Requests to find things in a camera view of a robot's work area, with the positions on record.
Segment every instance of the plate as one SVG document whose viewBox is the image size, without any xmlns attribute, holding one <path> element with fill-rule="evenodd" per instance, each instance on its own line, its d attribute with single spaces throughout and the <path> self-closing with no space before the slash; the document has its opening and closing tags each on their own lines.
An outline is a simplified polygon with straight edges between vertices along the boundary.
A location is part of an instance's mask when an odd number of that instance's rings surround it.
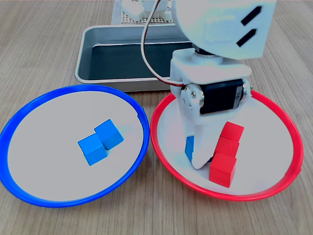
<svg viewBox="0 0 313 235">
<path fill-rule="evenodd" d="M 210 163 L 196 170 L 188 160 L 179 106 L 173 94 L 165 97 L 153 114 L 152 144 L 161 162 L 177 179 L 208 196 L 253 201 L 287 188 L 303 163 L 303 143 L 288 115 L 273 101 L 252 91 L 252 98 L 240 114 L 229 121 L 245 127 L 230 188 L 208 180 Z"/>
<path fill-rule="evenodd" d="M 124 141 L 89 165 L 78 141 L 111 119 Z M 16 197 L 69 207 L 115 190 L 139 167 L 149 144 L 147 116 L 129 95 L 100 85 L 46 93 L 21 108 L 0 135 L 0 179 Z"/>
</svg>

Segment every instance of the blue plate rim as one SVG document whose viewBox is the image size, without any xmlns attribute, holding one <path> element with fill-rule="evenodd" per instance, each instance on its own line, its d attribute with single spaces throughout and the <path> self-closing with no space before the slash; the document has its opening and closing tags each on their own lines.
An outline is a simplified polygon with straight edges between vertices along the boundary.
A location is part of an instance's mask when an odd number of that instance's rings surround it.
<svg viewBox="0 0 313 235">
<path fill-rule="evenodd" d="M 105 190 L 96 193 L 92 196 L 72 200 L 72 201 L 49 201 L 45 199 L 41 199 L 35 196 L 32 196 L 31 194 L 25 192 L 22 190 L 13 180 L 9 167 L 8 167 L 8 150 L 9 145 L 11 142 L 11 139 L 14 135 L 15 130 L 17 129 L 20 122 L 34 109 L 41 106 L 42 104 L 66 95 L 70 93 L 76 93 L 76 92 L 105 92 L 110 93 L 113 95 L 116 95 L 126 102 L 128 102 L 133 108 L 137 111 L 138 118 L 141 122 L 142 129 L 143 129 L 143 143 L 141 150 L 139 152 L 139 155 L 132 165 L 132 167 L 123 175 L 118 181 L 116 181 L 113 185 L 106 188 Z M 5 125 L 3 131 L 0 134 L 0 181 L 3 183 L 3 185 L 6 187 L 6 189 L 11 192 L 13 195 L 21 199 L 22 201 L 28 202 L 32 205 L 41 206 L 41 207 L 48 207 L 48 208 L 63 208 L 63 207 L 73 207 L 78 206 L 81 204 L 85 204 L 91 201 L 94 201 L 100 197 L 103 197 L 107 195 L 108 193 L 114 191 L 119 186 L 121 186 L 126 180 L 128 180 L 129 177 L 137 170 L 137 168 L 140 166 L 141 162 L 143 161 L 147 150 L 149 146 L 150 141 L 150 126 L 149 121 L 147 118 L 147 115 L 144 111 L 144 109 L 128 94 L 119 91 L 115 88 L 106 87 L 102 85 L 73 85 L 68 87 L 62 87 L 58 88 L 56 90 L 53 90 L 51 92 L 48 92 L 28 104 L 26 104 L 24 107 L 22 107 L 19 111 L 17 111 L 13 117 L 8 121 L 8 123 Z"/>
</svg>

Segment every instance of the red cube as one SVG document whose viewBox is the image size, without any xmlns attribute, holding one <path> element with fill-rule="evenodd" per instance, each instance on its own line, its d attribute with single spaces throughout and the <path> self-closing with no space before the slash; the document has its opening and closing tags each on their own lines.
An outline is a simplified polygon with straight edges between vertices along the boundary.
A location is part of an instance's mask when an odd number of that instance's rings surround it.
<svg viewBox="0 0 313 235">
<path fill-rule="evenodd" d="M 221 137 L 239 142 L 244 129 L 245 128 L 243 126 L 239 126 L 228 121 L 222 130 Z"/>
<path fill-rule="evenodd" d="M 215 152 L 224 153 L 231 157 L 236 157 L 239 148 L 239 143 L 237 141 L 229 140 L 224 137 L 220 137 L 217 143 Z"/>
<path fill-rule="evenodd" d="M 229 188 L 235 175 L 237 159 L 223 153 L 215 153 L 211 162 L 209 180 Z"/>
</svg>

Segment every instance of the black stripe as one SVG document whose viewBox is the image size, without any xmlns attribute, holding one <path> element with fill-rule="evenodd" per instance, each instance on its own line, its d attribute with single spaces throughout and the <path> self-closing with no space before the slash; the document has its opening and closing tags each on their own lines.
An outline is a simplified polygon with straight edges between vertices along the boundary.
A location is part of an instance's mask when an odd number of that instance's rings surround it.
<svg viewBox="0 0 313 235">
<path fill-rule="evenodd" d="M 256 29 L 252 29 L 249 31 L 249 33 L 247 33 L 245 36 L 242 37 L 242 39 L 240 39 L 238 42 L 237 42 L 237 45 L 238 46 L 242 46 L 243 44 L 245 44 L 250 38 L 252 38 L 256 33 Z"/>
<path fill-rule="evenodd" d="M 262 7 L 257 6 L 253 11 L 251 11 L 242 21 L 241 23 L 246 26 L 251 20 L 253 20 L 257 15 L 260 14 Z"/>
</svg>

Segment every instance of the metal tray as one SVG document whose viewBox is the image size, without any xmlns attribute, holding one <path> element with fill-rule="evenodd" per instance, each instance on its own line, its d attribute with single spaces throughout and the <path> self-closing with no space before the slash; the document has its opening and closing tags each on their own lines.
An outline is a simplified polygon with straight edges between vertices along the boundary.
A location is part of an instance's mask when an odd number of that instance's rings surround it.
<svg viewBox="0 0 313 235">
<path fill-rule="evenodd" d="M 75 78 L 123 92 L 169 90 L 147 69 L 141 58 L 144 25 L 92 26 L 83 32 Z M 176 49 L 192 45 L 174 24 L 155 24 L 148 30 L 146 56 L 160 75 L 169 79 L 170 60 Z"/>
</svg>

